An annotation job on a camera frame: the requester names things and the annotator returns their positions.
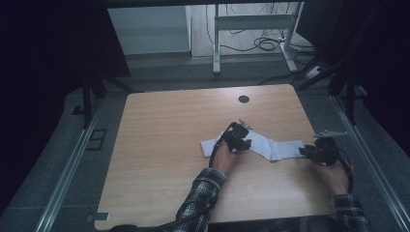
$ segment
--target gray carpet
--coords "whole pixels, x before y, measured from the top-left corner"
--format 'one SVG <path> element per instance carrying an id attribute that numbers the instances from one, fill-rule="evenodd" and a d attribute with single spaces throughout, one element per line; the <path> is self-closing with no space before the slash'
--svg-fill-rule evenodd
<path id="1" fill-rule="evenodd" d="M 267 78 L 289 74 L 284 61 L 277 56 L 222 59 L 220 75 L 212 74 L 211 61 L 191 60 L 184 56 L 173 55 L 129 57 L 132 77 L 119 79 L 135 89 L 150 92 L 250 86 L 257 85 Z M 292 79 L 293 76 L 278 77 L 265 84 L 290 83 Z M 298 92 L 298 96 L 316 132 L 324 129 L 346 131 L 326 93 L 328 82 L 329 80 L 325 79 L 305 91 Z M 127 97 L 127 93 L 121 88 L 109 82 L 105 82 L 104 85 L 108 95 L 103 100 L 102 112 L 95 129 L 107 131 L 105 142 L 100 151 L 84 153 L 51 231 L 95 231 L 93 222 L 87 221 L 87 218 L 98 209 L 103 182 Z M 72 115 L 73 109 L 77 105 L 82 105 L 80 93 L 75 91 L 67 96 L 65 112 L 60 124 L 36 166 L 0 218 L 1 232 L 34 231 L 67 158 L 80 137 L 83 118 Z M 406 179 L 410 174 L 409 158 L 371 118 L 359 101 L 356 103 L 356 119 L 358 128 L 363 133 L 368 146 L 374 151 L 373 154 L 384 174 L 405 206 L 409 208 L 410 188 L 406 185 Z M 400 231 L 390 208 L 374 184 L 364 160 L 350 137 L 338 137 L 337 144 L 349 155 L 355 166 L 354 193 L 362 199 L 374 231 Z"/>

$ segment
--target forearm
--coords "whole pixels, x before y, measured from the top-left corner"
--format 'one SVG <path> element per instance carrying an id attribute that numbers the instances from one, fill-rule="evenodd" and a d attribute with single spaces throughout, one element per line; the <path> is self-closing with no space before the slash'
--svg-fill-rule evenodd
<path id="1" fill-rule="evenodd" d="M 214 168 L 204 168 L 195 178 L 190 193 L 176 215 L 176 220 L 201 214 L 177 226 L 173 231 L 207 231 L 212 210 L 226 176 Z"/>
<path id="2" fill-rule="evenodd" d="M 371 231 L 370 221 L 367 219 L 362 204 L 356 195 L 335 195 L 334 203 L 337 211 L 337 222 L 341 231 Z"/>

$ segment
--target folded fabric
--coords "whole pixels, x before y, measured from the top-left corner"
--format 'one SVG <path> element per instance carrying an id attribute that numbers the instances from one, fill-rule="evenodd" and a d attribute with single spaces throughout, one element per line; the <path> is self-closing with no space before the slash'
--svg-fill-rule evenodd
<path id="1" fill-rule="evenodd" d="M 212 155 L 214 145 L 221 137 L 222 133 L 216 139 L 210 139 L 201 142 L 202 152 L 205 158 Z M 261 155 L 266 160 L 279 161 L 284 159 L 302 158 L 299 153 L 299 148 L 304 147 L 302 140 L 276 142 L 269 139 L 253 130 L 249 130 L 249 134 L 245 139 L 251 139 L 250 150 Z"/>

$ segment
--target white wall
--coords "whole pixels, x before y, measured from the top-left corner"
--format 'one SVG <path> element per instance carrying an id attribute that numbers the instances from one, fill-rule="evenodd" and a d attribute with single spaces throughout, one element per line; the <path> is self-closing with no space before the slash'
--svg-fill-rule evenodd
<path id="1" fill-rule="evenodd" d="M 190 51 L 189 7 L 122 8 L 108 12 L 125 55 Z"/>

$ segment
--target white metal frame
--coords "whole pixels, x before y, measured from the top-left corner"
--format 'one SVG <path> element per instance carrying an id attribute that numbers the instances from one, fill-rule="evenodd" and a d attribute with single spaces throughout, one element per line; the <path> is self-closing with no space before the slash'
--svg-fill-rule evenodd
<path id="1" fill-rule="evenodd" d="M 214 74 L 220 73 L 220 31 L 263 29 L 288 29 L 286 38 L 283 42 L 280 42 L 279 46 L 289 70 L 295 73 L 298 69 L 289 53 L 289 44 L 295 31 L 301 5 L 302 3 L 298 2 L 293 14 L 227 16 L 220 16 L 219 5 L 215 5 Z"/>

